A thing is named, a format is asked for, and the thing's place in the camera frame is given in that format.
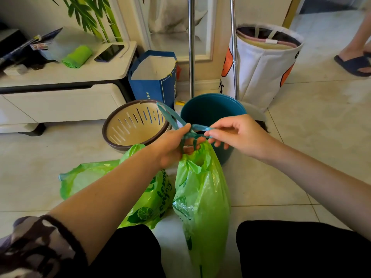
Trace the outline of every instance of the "camouflage sleeve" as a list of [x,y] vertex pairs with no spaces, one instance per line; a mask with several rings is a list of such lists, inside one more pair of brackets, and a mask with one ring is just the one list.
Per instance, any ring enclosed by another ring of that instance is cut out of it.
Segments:
[[0,277],[67,277],[86,271],[80,243],[53,217],[26,216],[13,227],[0,239]]

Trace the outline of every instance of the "metal pole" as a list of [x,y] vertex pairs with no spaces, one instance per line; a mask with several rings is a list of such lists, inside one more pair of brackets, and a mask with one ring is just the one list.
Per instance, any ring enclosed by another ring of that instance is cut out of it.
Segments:
[[234,97],[239,100],[239,84],[238,84],[238,71],[237,71],[237,36],[236,36],[236,18],[234,17],[234,0],[231,3],[231,30],[232,30],[232,47],[233,47],[233,73],[234,73]]
[[189,90],[194,97],[194,0],[188,0]]

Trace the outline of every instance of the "forearm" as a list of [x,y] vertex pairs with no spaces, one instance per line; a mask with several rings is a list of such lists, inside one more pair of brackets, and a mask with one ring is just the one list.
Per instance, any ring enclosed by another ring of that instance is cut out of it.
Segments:
[[371,240],[371,186],[284,144],[264,162],[279,169],[351,229]]
[[74,234],[91,263],[160,169],[147,146],[49,214]]

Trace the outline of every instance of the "green plastic bag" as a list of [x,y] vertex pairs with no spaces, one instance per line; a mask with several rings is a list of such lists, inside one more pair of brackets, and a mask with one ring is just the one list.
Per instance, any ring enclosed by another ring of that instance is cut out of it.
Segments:
[[[61,197],[65,200],[87,187],[144,147],[145,145],[143,144],[133,145],[120,160],[85,163],[68,173],[60,174]],[[165,170],[159,171],[119,228],[137,224],[145,224],[151,229],[155,228],[166,209],[173,202],[174,194],[175,189],[169,182],[169,176]]]
[[178,165],[173,208],[183,221],[191,261],[200,277],[215,277],[227,242],[230,196],[212,146],[204,142]]

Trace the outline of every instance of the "green roll of bags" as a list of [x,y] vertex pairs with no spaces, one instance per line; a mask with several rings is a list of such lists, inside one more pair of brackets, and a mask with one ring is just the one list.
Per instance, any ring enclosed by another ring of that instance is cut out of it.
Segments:
[[92,54],[93,52],[88,46],[82,45],[76,48],[73,53],[67,55],[62,62],[67,67],[80,68]]

